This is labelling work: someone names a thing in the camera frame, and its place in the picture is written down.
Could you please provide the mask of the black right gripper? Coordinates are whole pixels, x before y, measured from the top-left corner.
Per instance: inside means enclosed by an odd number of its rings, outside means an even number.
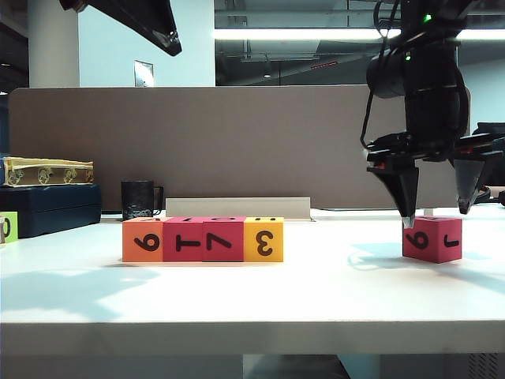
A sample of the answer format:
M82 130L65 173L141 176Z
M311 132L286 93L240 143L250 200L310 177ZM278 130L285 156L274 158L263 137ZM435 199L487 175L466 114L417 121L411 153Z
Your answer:
M421 142L408 132L380 137L367 146L367 171L384 174L384 183L398 209L404 228L412 228L417 205L419 169L415 161L447 160L454 165L458 209L466 215L477 199L484 165L494 166L503 157L490 133L453 140Z

